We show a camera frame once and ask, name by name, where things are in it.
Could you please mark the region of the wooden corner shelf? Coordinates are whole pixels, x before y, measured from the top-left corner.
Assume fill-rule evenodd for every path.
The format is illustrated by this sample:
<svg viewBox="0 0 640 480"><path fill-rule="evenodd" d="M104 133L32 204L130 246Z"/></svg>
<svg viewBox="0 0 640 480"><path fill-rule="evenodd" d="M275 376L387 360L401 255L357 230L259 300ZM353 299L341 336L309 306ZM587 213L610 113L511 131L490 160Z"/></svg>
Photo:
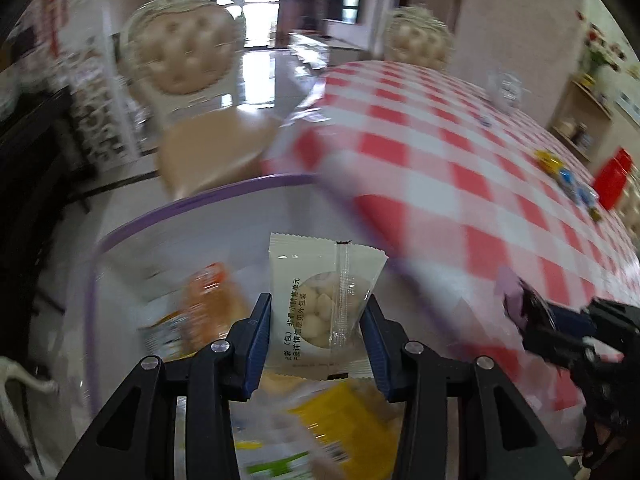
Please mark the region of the wooden corner shelf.
<svg viewBox="0 0 640 480"><path fill-rule="evenodd" d="M608 107L575 76L569 76L549 119L548 130L588 166L596 159L612 123Z"/></svg>

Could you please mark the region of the cream tufted chair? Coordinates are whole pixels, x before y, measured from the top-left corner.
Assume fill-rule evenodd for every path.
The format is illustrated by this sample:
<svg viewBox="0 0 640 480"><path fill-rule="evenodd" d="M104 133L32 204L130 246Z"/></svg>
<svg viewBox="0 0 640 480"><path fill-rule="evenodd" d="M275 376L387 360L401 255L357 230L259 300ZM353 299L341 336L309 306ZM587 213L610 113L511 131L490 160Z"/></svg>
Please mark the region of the cream tufted chair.
<svg viewBox="0 0 640 480"><path fill-rule="evenodd" d="M383 34L385 61L444 72L454 50L447 25L425 6L401 6L387 12Z"/></svg>
<svg viewBox="0 0 640 480"><path fill-rule="evenodd" d="M240 101L245 18L226 0L149 0L119 36L124 71L151 110L157 172L175 200L262 173L280 122Z"/></svg>

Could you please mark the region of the yellow snack bag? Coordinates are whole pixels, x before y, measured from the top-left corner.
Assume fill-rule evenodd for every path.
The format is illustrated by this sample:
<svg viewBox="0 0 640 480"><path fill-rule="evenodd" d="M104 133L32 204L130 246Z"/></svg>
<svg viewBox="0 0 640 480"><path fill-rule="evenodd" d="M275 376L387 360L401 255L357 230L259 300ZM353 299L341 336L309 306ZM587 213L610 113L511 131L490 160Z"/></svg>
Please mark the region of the yellow snack bag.
<svg viewBox="0 0 640 480"><path fill-rule="evenodd" d="M537 150L534 156L537 166L548 176L555 178L564 168L564 162L551 152Z"/></svg>

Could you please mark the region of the green ginkgo snack packet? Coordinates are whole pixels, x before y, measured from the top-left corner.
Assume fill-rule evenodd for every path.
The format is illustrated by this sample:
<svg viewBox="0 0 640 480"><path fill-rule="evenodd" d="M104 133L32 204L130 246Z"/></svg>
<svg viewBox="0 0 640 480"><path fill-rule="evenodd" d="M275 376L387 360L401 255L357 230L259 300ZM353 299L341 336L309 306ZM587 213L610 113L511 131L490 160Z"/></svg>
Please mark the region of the green ginkgo snack packet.
<svg viewBox="0 0 640 480"><path fill-rule="evenodd" d="M245 440L235 443L242 479L313 479L311 454L297 444Z"/></svg>

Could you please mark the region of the cream tufted chair left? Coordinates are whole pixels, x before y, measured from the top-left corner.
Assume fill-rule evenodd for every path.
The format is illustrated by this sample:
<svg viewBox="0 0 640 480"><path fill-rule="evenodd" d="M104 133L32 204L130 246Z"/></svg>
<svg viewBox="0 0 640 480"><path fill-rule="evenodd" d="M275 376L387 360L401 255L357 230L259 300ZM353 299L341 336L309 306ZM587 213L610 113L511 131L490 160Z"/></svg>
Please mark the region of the cream tufted chair left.
<svg viewBox="0 0 640 480"><path fill-rule="evenodd" d="M226 0L149 0L119 36L124 71L151 110L157 172L175 200L262 173L280 122L240 101L245 18Z"/></svg>

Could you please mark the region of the white floral teapot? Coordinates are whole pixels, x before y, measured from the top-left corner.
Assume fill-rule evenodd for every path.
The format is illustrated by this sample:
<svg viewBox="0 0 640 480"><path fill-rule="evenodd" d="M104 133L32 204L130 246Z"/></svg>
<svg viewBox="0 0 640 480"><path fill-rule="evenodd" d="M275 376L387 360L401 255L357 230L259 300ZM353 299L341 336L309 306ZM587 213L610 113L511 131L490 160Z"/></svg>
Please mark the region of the white floral teapot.
<svg viewBox="0 0 640 480"><path fill-rule="evenodd" d="M530 94L518 76L503 70L488 73L486 92L491 105L508 116L520 110L524 99Z"/></svg>

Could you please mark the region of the large yellow cake package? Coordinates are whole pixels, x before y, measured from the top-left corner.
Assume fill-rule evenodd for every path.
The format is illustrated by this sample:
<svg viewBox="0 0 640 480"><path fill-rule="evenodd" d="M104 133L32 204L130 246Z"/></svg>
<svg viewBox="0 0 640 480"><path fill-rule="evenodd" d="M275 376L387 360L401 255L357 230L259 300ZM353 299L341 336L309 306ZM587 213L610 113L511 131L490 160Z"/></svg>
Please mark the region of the large yellow cake package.
<svg viewBox="0 0 640 480"><path fill-rule="evenodd" d="M346 379L288 410L345 479L389 479L404 406L389 404L374 381Z"/></svg>

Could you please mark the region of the blue monkey snack bag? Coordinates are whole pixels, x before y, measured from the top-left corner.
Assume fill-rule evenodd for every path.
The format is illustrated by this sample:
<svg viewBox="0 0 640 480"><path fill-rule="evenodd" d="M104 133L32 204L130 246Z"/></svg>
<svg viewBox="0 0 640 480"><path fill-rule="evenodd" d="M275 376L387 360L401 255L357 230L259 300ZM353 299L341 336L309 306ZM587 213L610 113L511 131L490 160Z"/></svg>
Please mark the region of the blue monkey snack bag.
<svg viewBox="0 0 640 480"><path fill-rule="evenodd" d="M574 174L569 169L562 167L556 174L556 182L558 182L559 187L562 188L562 191L572 202L576 204L579 203L579 185Z"/></svg>

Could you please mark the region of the small blue clear packet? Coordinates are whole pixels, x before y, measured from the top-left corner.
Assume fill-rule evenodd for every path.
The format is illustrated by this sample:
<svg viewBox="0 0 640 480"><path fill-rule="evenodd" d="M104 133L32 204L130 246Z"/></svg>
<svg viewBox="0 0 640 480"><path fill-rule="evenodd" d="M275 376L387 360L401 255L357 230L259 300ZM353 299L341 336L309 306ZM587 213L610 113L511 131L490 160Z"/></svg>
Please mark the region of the small blue clear packet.
<svg viewBox="0 0 640 480"><path fill-rule="evenodd" d="M580 184L577 188L579 199L585 205L585 207L589 210L597 207L598 193L590 188L590 186Z"/></svg>

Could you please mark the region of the red flower bouquet vase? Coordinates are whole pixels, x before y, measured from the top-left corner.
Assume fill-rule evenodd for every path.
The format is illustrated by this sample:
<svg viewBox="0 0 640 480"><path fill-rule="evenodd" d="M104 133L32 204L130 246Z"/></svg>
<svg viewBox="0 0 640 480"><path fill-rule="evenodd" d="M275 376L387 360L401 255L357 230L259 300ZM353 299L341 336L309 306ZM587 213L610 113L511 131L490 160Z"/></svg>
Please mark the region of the red flower bouquet vase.
<svg viewBox="0 0 640 480"><path fill-rule="evenodd" d="M576 18L584 29L578 78L588 80L588 84L593 86L605 70L620 73L625 67L627 55L620 43L622 36L616 21L612 18L593 21L582 11L576 11Z"/></svg>

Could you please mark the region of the white nut snack packet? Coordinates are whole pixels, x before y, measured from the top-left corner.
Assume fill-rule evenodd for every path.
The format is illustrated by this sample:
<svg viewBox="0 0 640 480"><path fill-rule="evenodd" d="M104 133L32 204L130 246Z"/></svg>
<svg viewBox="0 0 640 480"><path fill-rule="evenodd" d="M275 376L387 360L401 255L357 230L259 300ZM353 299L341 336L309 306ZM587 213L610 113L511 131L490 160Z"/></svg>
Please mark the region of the white nut snack packet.
<svg viewBox="0 0 640 480"><path fill-rule="evenodd" d="M386 261L366 245L271 234L267 367L312 380L370 377L359 321Z"/></svg>

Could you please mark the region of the orange white snack packet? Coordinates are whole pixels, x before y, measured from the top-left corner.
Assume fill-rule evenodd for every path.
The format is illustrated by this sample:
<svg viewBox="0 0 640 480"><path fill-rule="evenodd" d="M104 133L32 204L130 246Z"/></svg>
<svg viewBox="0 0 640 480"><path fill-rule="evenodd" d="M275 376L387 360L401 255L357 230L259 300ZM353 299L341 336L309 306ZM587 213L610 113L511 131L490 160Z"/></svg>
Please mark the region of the orange white snack packet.
<svg viewBox="0 0 640 480"><path fill-rule="evenodd" d="M234 322L250 315L221 262L194 273L169 304L174 307L170 312L139 330L146 352L164 361L192 356L206 344L226 338Z"/></svg>

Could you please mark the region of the red thermos jug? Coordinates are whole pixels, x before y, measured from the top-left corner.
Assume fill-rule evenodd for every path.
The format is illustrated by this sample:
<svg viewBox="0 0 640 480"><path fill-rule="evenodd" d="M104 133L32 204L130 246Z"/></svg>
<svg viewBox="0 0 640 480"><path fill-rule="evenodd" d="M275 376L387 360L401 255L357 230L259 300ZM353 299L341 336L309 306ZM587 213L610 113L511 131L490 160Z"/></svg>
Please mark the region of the red thermos jug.
<svg viewBox="0 0 640 480"><path fill-rule="evenodd" d="M619 148L597 173L592 188L603 210L611 210L620 199L633 163L631 154Z"/></svg>

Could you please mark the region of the red white checkered tablecloth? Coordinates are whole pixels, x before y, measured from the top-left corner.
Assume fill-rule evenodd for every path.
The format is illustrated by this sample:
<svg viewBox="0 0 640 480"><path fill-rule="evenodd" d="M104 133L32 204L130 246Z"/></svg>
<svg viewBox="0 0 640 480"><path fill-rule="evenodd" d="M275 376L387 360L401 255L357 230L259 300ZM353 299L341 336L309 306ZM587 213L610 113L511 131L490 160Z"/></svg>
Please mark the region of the red white checkered tablecloth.
<svg viewBox="0 0 640 480"><path fill-rule="evenodd" d="M638 304L639 263L615 214L593 221L537 165L547 150L589 174L521 112L436 70L387 61L329 70L270 148L270 174L312 172L358 211L378 246L416 282L436 339L492 356L561 448L574 448L585 401L562 370L524 351L496 287L510 268L544 298Z"/></svg>

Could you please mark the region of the white tv cabinet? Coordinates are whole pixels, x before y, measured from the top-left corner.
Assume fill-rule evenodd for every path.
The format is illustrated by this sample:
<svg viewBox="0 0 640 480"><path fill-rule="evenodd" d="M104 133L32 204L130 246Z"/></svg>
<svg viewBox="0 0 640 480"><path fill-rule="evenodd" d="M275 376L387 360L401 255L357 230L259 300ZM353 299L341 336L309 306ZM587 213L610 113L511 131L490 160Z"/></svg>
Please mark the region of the white tv cabinet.
<svg viewBox="0 0 640 480"><path fill-rule="evenodd" d="M288 50L312 70L326 70L369 58L366 50L346 41L306 34L300 30L292 30L288 35Z"/></svg>

